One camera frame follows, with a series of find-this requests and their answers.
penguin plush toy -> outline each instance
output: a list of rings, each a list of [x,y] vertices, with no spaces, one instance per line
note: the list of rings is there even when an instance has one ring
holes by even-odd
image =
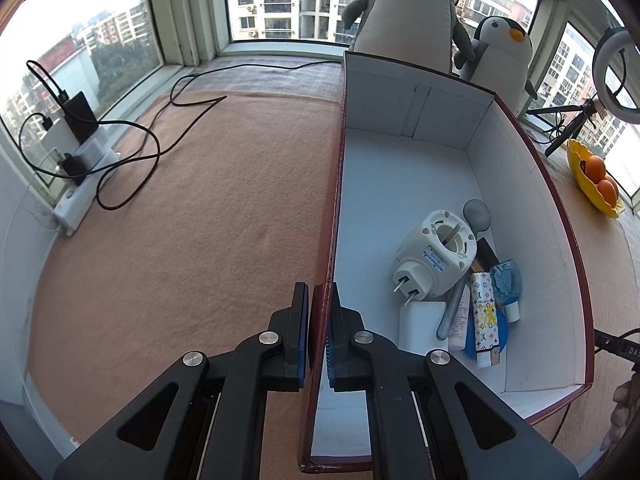
[[[514,113],[523,90],[534,99],[538,98],[527,78],[533,46],[519,23],[489,16],[479,23],[471,44],[475,61],[459,53],[454,56],[460,78],[496,92]]]
[[[345,30],[362,15],[354,52],[451,72],[451,41],[475,60],[471,40],[456,16],[458,0],[354,0],[342,11]]]

brown egg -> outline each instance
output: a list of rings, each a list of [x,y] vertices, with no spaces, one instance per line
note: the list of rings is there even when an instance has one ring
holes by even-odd
[[[613,187],[616,189],[616,199],[620,196],[620,191],[618,190],[618,183],[614,180],[614,178],[607,173],[604,178],[606,178],[610,183],[613,184]]]
[[[584,174],[594,184],[599,183],[607,174],[604,160],[597,155],[591,155],[584,163]]]
[[[613,187],[613,184],[610,183],[609,180],[603,178],[598,183],[598,191],[604,197],[604,200],[611,207],[616,206],[616,202],[618,201],[618,197],[616,196],[616,188]]]

silver screw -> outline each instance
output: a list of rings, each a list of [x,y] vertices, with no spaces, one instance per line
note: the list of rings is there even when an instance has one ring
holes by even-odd
[[[278,334],[275,332],[262,332],[258,339],[263,345],[272,345],[278,342]]]
[[[200,352],[188,352],[182,358],[182,362],[187,366],[198,366],[202,362],[202,354]]]
[[[356,340],[356,343],[360,343],[361,345],[368,345],[373,341],[373,334],[371,332],[367,332],[366,330],[361,330],[360,332],[356,332],[353,338]]]
[[[451,361],[451,356],[444,350],[434,350],[431,352],[431,362],[436,365],[445,365]]]

spoon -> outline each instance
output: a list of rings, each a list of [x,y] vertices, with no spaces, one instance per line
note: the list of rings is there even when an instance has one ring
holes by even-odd
[[[469,200],[462,208],[462,213],[465,216],[466,223],[471,227],[471,232],[474,234],[474,238],[478,239],[478,233],[486,231],[491,227],[491,213],[489,208],[482,200],[476,198]],[[462,298],[462,291],[465,289],[465,284],[469,279],[469,272],[465,272],[465,275],[458,280],[453,286],[449,301],[447,301],[447,307],[442,315],[442,320],[436,331],[436,337],[439,341],[444,341],[449,337],[451,331],[451,325],[453,318],[456,317],[458,311],[458,305],[460,304],[460,298]]]

open cardboard box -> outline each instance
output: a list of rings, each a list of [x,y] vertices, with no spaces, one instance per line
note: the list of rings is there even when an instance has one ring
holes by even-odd
[[[322,219],[309,325],[299,464],[305,472],[370,469],[365,394],[329,388],[324,343],[335,281],[364,326],[398,343],[401,293],[390,267],[406,234],[436,209],[463,218],[483,200],[481,234],[523,276],[521,319],[500,364],[453,355],[535,423],[593,382],[593,321],[580,252],[538,152],[488,90],[388,59],[345,54],[342,115]]]

